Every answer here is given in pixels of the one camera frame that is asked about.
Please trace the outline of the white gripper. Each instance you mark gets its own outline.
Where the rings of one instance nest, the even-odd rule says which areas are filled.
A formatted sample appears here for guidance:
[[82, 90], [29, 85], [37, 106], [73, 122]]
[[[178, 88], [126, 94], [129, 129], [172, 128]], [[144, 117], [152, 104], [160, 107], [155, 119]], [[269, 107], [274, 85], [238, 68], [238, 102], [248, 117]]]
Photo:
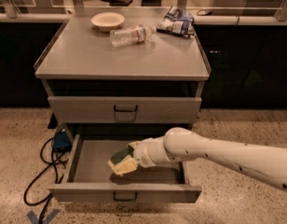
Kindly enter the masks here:
[[134, 158], [128, 155], [119, 163], [108, 161], [108, 165], [116, 175], [123, 176], [134, 172], [138, 167], [138, 163], [143, 168], [172, 163], [171, 157], [164, 148], [163, 136], [130, 142], [128, 146], [134, 149]]

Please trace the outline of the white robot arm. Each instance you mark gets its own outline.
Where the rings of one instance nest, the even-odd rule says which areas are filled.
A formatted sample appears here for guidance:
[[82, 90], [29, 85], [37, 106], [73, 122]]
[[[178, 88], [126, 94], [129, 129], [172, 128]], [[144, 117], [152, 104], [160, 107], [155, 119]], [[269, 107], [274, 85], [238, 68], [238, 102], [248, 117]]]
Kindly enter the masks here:
[[138, 168], [206, 159], [287, 192], [287, 148], [217, 140], [184, 128], [134, 141], [113, 154], [108, 165], [123, 176]]

